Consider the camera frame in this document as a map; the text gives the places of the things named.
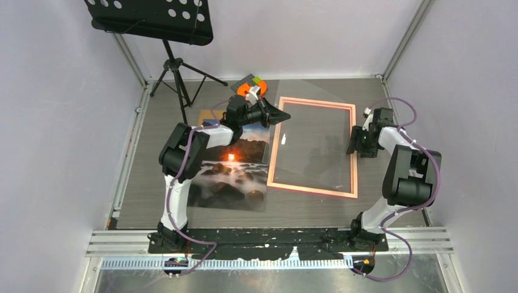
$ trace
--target gray wood-grain floor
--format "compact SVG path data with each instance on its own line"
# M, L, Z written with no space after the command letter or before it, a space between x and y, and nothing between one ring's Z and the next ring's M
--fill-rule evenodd
M362 112L372 102L383 98L378 79L315 79L305 81L267 81L268 100L279 96L329 99L356 105L357 124L363 124ZM186 82L193 95L198 82ZM225 101L233 92L216 82L205 82L199 97L187 108L189 124L197 124L202 109ZM118 228L156 228L164 209L164 177L158 155L175 125L181 121L176 94L160 85L150 98L145 113L128 186L124 196ZM390 156L381 151L375 159L358 158L359 196L357 200L269 189L265 212L225 209L188 208L191 228L273 228L349 226L358 213L370 208L381 196L381 184ZM393 226L423 226L420 212L398 219Z

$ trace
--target picture frame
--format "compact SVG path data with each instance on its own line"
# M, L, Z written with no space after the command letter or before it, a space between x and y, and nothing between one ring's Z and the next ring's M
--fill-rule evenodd
M335 103L335 102L327 102L327 101L317 101L312 99L301 99L301 98L290 98L281 96L279 99L279 109L283 110L285 104L298 104L305 106L313 106L313 107L328 107L333 109L343 109L349 112L349 135L352 131L352 127L356 125L356 106L353 104L345 104L345 103ZM295 186L291 184L283 184L274 182L275 178L275 165L277 162L277 155L279 149L280 142L280 130L282 127L282 123L279 123L275 126L274 140L272 143L272 151L270 157L270 165L268 171L268 179L266 185L268 187L279 188L279 189L287 189L287 190L295 190L301 192L309 192L313 194L321 194L321 195L331 195L335 197L345 197L345 198L358 198L358 172L357 172L357 157L356 153L350 154L350 168L351 168L351 188L350 192L341 192L336 190L327 190L327 189L317 189L307 186Z

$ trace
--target black music stand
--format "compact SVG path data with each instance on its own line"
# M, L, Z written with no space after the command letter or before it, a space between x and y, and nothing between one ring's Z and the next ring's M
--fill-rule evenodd
M191 107L198 96L206 78L210 78L227 86L228 83L205 73L198 68L183 62L182 58L175 58L168 41L187 43L190 45L205 46L214 38L207 0L84 0L92 16L92 26L105 32L117 34L141 35L150 38L160 38L166 48L167 59L160 78L153 86L150 96L162 83L164 76L170 70L174 74L181 114L187 124L185 107ZM203 75L193 99L185 88L181 78L180 67L195 71Z

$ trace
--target photograph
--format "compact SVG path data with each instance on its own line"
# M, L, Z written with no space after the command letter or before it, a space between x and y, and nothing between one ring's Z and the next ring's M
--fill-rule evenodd
M209 110L200 114L200 125L217 123ZM264 211L268 163L269 130L260 123L243 126L233 145L205 151L202 168L192 179L188 206L242 211Z

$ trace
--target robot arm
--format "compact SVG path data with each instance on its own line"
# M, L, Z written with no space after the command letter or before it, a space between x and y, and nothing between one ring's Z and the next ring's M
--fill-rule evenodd
M355 151L360 157L376 157L378 150L386 150L391 155L382 185L382 197L372 208L361 212L351 223L350 245L356 249L366 249L377 245L383 238L382 221L388 227L395 220L412 210L399 212L404 208L426 203L436 186L436 174L429 158L409 143L393 123L392 110L366 109L366 123L353 127L348 154ZM440 166L441 155L428 152Z
M260 88L253 87L248 100L235 95L228 101L227 111L216 126L193 127L179 123L167 140L159 157L166 180L166 202L164 213L158 223L158 233L153 241L168 241L176 247L183 247L185 239L180 237L169 219L171 215L179 230L187 229L187 200L192 179L201 169L205 150L231 145L243 134L243 126L260 122L265 128L275 125L291 116L268 103L260 96ZM189 135L192 133L188 157L185 158Z

